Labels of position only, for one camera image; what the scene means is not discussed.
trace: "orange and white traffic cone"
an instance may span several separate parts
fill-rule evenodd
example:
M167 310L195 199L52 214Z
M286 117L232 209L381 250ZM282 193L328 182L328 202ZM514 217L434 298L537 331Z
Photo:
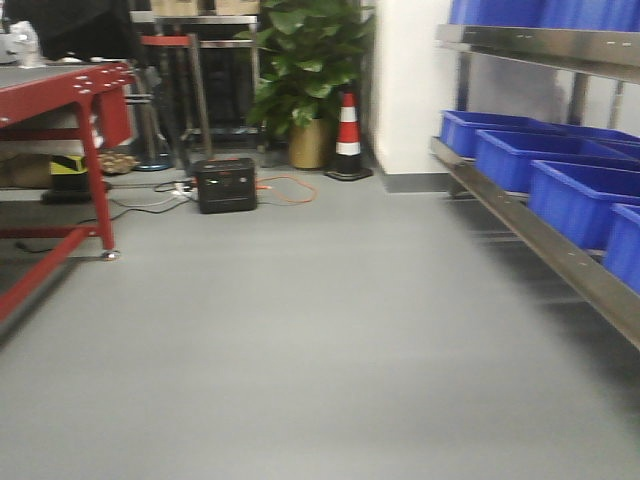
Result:
M342 98L335 161L333 167L327 170L325 175L336 180L351 182L370 177L372 174L371 169L362 167L356 101L353 93L347 92Z

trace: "wall baseboard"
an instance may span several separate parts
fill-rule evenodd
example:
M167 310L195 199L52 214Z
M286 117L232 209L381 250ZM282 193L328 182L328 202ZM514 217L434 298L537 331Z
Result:
M378 162L371 143L365 139L362 145L367 166L374 168L387 192L428 193L449 190L451 180L448 173L387 173Z
M446 192L449 190L448 173L402 173L388 174L378 170L384 188L389 193Z

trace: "red workbench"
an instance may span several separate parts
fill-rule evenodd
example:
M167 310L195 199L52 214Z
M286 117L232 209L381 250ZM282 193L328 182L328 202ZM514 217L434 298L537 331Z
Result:
M100 237L103 258L117 257L108 200L94 145L92 117L114 147L130 137L123 86L133 82L128 65L49 65L23 69L0 67L0 141L80 140L86 159L96 223L85 225L4 228L0 238L60 238L58 245L0 296L3 322L87 237ZM40 114L72 107L76 128L21 128L20 122Z

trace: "stainless steel shelf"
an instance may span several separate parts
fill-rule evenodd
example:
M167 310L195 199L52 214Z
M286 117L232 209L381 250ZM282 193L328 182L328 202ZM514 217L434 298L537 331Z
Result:
M161 25L255 25L257 15L198 15L197 17L164 17L152 11L132 11L133 23L158 23Z
M640 348L640 296L439 139L431 149L451 176Z
M640 33L439 25L442 47L640 83Z

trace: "blue plastic crate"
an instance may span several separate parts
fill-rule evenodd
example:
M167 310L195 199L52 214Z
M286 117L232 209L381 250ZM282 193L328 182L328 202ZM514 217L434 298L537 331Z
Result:
M624 153L626 156L640 160L640 139L638 143L632 142L612 142L607 140L598 140L600 145L612 148L618 152Z
M575 28L582 0L547 0L540 17L542 28Z
M638 31L638 15L640 15L639 0L610 0L602 29L636 32Z
M614 205L604 267L640 293L640 207Z
M603 30L609 5L619 0L583 0L578 6L574 28Z
M498 113L442 112L440 140L463 157L475 157L478 130L507 130L562 135L563 131L549 123L533 118L515 117Z
M509 192L529 192L533 160L640 171L640 161L583 138L496 131L478 138L476 168Z
M529 208L578 247L605 250L615 203L640 205L640 172L533 162Z
M630 31L635 28L637 0L583 0L578 2L573 28Z
M626 142L640 144L639 137L621 132L619 130L597 127L584 127L582 125L567 125L564 123L554 123L552 125L559 128L567 135L588 138L590 140L596 140L599 143L601 143L601 140L604 140L606 142Z
M449 23L536 27L543 5L544 0L454 0Z

